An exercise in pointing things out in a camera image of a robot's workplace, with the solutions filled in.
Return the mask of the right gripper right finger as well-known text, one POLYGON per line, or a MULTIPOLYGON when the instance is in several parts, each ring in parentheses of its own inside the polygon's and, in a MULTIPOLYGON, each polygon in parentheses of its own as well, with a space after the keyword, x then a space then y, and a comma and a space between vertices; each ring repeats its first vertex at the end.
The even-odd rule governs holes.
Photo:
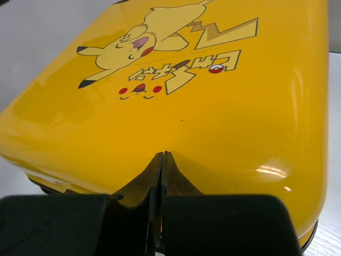
POLYGON ((161 167, 166 255, 300 255, 289 213, 277 197, 204 195, 170 152, 161 167))

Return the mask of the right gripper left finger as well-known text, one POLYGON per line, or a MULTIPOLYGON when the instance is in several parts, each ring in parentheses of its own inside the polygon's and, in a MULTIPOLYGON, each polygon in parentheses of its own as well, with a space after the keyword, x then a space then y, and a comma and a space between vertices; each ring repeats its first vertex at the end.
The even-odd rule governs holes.
POLYGON ((163 154, 114 194, 1 200, 1 255, 154 255, 160 245, 163 154))

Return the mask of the yellow hard-shell suitcase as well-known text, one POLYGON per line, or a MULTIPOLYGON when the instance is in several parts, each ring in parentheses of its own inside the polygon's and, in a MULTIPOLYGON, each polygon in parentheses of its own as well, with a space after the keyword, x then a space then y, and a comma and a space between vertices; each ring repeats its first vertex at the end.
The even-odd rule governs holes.
POLYGON ((57 193, 126 207, 267 194, 301 247, 327 190, 327 1, 122 1, 1 113, 1 156, 57 193))

